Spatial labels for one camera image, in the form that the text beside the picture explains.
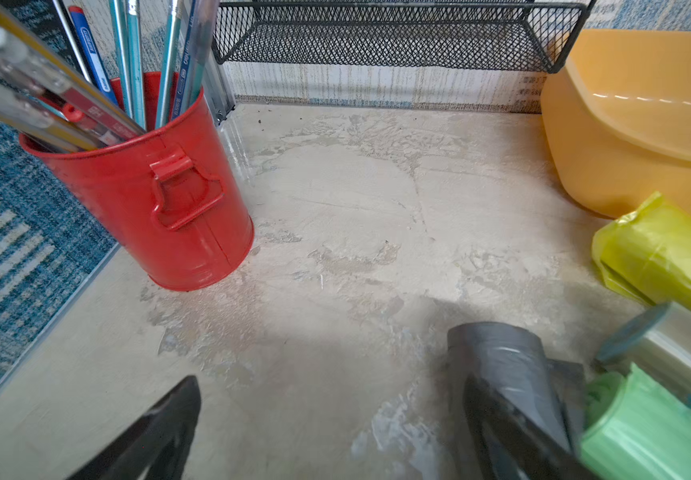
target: orange plastic bin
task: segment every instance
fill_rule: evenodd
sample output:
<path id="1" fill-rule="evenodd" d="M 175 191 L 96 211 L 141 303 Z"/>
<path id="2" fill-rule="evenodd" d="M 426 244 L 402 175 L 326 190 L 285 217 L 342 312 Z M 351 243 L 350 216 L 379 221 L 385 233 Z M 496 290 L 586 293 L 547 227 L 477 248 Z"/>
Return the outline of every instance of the orange plastic bin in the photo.
<path id="1" fill-rule="evenodd" d="M 541 105 L 577 202 L 620 216 L 658 190 L 691 214 L 691 32 L 584 30 Z"/>

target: green garbage bag roll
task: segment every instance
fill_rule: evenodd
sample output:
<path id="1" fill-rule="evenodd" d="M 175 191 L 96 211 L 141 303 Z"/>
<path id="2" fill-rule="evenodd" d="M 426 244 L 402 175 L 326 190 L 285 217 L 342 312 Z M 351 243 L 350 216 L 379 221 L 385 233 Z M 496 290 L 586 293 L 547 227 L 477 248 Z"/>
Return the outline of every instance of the green garbage bag roll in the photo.
<path id="1" fill-rule="evenodd" d="M 691 480 L 691 410 L 635 364 L 587 390 L 582 460 L 605 480 Z"/>

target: teal pencil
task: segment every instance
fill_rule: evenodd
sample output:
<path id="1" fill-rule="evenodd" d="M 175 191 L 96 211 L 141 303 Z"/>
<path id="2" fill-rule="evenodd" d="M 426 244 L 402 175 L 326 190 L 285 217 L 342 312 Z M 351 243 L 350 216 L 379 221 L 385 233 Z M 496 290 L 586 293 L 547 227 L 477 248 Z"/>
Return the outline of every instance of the teal pencil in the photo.
<path id="1" fill-rule="evenodd" d="M 161 58 L 161 80 L 159 82 L 159 103 L 156 107 L 156 128 L 167 123 L 170 116 L 170 90 L 172 90 L 172 72 L 178 61 L 178 36 L 180 34 L 180 13 L 183 11 L 183 0 L 172 0 L 170 15 L 167 18 L 167 37 L 164 39 L 164 54 Z"/>
<path id="2" fill-rule="evenodd" d="M 140 17 L 138 0 L 127 2 L 127 34 L 130 49 L 130 77 L 132 82 L 132 119 L 146 128 L 146 101 L 143 94 L 143 67 L 140 63 Z"/>
<path id="3" fill-rule="evenodd" d="M 124 111 L 134 120 L 135 117 L 132 110 L 132 78 L 130 77 L 130 50 L 127 46 L 127 9 L 125 8 L 124 0 L 108 0 L 108 7 L 110 8 L 111 24 L 114 27 L 116 63 L 119 67 Z"/>

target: pencil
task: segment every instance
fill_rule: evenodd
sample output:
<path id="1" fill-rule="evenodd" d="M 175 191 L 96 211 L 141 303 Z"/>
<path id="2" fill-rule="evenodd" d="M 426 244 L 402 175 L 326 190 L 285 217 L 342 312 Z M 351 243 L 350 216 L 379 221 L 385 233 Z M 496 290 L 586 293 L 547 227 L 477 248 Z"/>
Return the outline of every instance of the pencil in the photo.
<path id="1" fill-rule="evenodd" d="M 180 13 L 183 0 L 172 0 L 167 18 L 167 37 L 164 39 L 164 54 L 161 58 L 161 79 L 159 80 L 159 102 L 156 107 L 156 128 L 162 128 L 170 115 L 170 90 L 172 72 L 178 60 L 178 35 L 180 34 Z"/>
<path id="2" fill-rule="evenodd" d="M 146 104 L 143 94 L 143 67 L 140 64 L 140 17 L 138 0 L 127 3 L 127 34 L 130 49 L 130 81 L 132 82 L 132 115 L 144 130 L 146 128 Z"/>
<path id="3" fill-rule="evenodd" d="M 114 27 L 114 40 L 116 41 L 116 65 L 119 67 L 121 98 L 124 102 L 124 111 L 131 118 L 134 118 L 132 109 L 132 78 L 130 77 L 130 50 L 127 44 L 127 9 L 124 6 L 124 0 L 108 0 L 110 20 Z"/>
<path id="4" fill-rule="evenodd" d="M 196 101 L 201 90 L 206 55 L 215 33 L 219 0 L 194 0 L 188 19 L 188 33 L 180 63 L 178 88 L 170 120 L 174 120 Z"/>

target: red metal bucket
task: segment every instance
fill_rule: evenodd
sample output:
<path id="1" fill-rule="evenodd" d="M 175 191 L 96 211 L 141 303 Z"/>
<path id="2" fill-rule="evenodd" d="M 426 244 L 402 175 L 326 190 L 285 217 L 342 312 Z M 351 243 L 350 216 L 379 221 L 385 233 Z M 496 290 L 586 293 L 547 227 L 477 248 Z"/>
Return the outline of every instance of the red metal bucket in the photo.
<path id="1" fill-rule="evenodd" d="M 144 75 L 149 125 L 156 115 L 159 76 Z M 112 84 L 121 98 L 119 81 Z M 250 251 L 252 220 L 203 94 L 164 127 L 113 147 L 49 154 L 24 135 L 20 145 L 40 158 L 164 288 L 186 291 L 216 283 Z"/>

